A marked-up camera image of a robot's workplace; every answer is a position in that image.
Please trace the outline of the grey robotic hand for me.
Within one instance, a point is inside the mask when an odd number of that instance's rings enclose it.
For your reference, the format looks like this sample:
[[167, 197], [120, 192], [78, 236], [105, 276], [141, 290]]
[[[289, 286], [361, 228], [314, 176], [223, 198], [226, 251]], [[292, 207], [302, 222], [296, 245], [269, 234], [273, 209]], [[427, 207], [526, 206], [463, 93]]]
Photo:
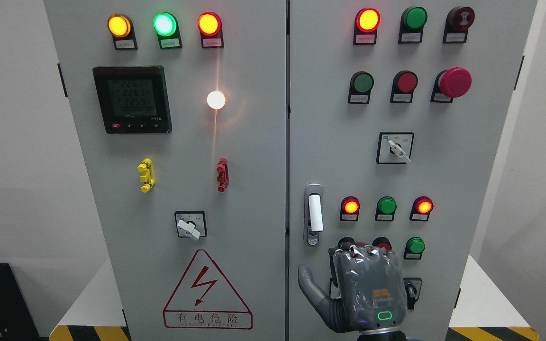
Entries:
[[399, 329], [407, 293], [396, 253], [364, 242], [349, 250], [330, 248], [340, 298], [331, 298], [299, 265], [299, 287], [328, 328], [337, 333]]

